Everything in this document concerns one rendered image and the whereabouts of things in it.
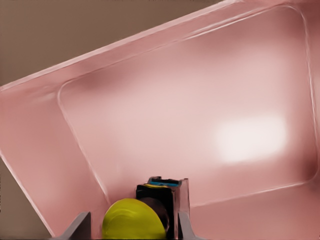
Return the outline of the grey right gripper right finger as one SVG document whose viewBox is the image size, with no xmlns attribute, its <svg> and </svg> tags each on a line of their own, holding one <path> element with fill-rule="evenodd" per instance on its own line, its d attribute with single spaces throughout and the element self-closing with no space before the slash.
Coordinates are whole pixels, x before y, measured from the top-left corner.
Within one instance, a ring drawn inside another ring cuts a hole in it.
<svg viewBox="0 0 320 240">
<path fill-rule="evenodd" d="M 189 179 L 184 178 L 179 181 L 176 190 L 176 216 L 177 216 L 177 238 L 179 240 L 200 240 L 195 235 L 190 219 L 190 196 L 189 196 Z"/>
</svg>

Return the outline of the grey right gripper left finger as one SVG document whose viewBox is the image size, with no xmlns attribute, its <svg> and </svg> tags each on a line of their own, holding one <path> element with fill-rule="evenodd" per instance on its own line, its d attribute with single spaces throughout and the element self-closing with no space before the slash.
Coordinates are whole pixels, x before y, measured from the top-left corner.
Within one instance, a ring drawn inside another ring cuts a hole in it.
<svg viewBox="0 0 320 240">
<path fill-rule="evenodd" d="M 81 212 L 67 227 L 62 235 L 54 240 L 91 240 L 92 217 L 89 211 Z"/>
</svg>

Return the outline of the pink storage box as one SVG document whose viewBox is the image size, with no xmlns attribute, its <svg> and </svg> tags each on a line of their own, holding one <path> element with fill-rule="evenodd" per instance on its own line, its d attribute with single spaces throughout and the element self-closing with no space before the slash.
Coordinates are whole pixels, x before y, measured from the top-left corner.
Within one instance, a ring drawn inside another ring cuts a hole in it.
<svg viewBox="0 0 320 240">
<path fill-rule="evenodd" d="M 0 156 L 52 236 L 150 177 L 206 239 L 320 238 L 320 0 L 225 0 L 0 87 Z"/>
</svg>

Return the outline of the yellow push button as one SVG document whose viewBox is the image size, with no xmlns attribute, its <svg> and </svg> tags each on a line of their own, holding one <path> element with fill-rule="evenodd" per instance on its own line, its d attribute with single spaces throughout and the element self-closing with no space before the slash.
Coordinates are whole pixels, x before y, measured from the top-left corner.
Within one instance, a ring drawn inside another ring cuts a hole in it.
<svg viewBox="0 0 320 240">
<path fill-rule="evenodd" d="M 175 240 L 179 230 L 178 210 L 182 180 L 149 178 L 136 186 L 135 198 L 113 203 L 104 215 L 104 240 Z"/>
</svg>

